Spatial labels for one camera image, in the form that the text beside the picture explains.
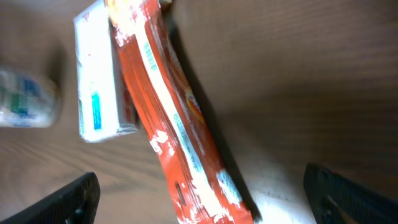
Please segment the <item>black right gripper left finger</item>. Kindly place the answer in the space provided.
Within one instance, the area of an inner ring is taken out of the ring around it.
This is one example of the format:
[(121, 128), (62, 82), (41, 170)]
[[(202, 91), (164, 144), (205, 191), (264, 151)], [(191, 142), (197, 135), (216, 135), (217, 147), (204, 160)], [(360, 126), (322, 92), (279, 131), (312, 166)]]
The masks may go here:
[(96, 174), (87, 172), (1, 224), (93, 224), (100, 195)]

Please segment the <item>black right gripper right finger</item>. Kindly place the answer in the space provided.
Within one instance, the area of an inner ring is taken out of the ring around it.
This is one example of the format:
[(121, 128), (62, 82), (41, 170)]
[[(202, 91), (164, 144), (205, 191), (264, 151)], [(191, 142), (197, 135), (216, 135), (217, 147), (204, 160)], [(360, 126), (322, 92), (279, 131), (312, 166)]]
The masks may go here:
[(308, 163), (303, 187), (317, 223), (397, 223), (397, 202), (318, 164)]

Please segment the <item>white medicine box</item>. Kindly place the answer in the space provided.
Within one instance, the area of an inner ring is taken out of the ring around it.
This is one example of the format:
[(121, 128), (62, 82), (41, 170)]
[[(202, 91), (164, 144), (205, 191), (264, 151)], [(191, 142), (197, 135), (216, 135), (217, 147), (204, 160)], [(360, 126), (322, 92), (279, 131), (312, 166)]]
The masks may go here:
[(137, 131), (137, 113), (124, 82), (104, 1), (74, 20), (80, 137), (101, 142)]

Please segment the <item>orange snack bar wrapper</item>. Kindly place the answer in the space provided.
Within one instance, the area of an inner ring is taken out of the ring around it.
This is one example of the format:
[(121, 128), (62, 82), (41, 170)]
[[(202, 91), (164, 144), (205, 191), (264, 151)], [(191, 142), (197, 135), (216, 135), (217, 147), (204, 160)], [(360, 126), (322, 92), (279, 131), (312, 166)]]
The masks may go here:
[(158, 0), (106, 2), (123, 77), (180, 223), (252, 223), (181, 68)]

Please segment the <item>green lid jar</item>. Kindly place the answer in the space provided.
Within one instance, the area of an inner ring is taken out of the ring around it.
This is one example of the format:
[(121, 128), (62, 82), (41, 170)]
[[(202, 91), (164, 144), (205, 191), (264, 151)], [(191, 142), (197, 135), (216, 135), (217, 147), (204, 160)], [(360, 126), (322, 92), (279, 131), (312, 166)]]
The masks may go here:
[(1, 126), (47, 128), (60, 114), (60, 90), (48, 78), (1, 67)]

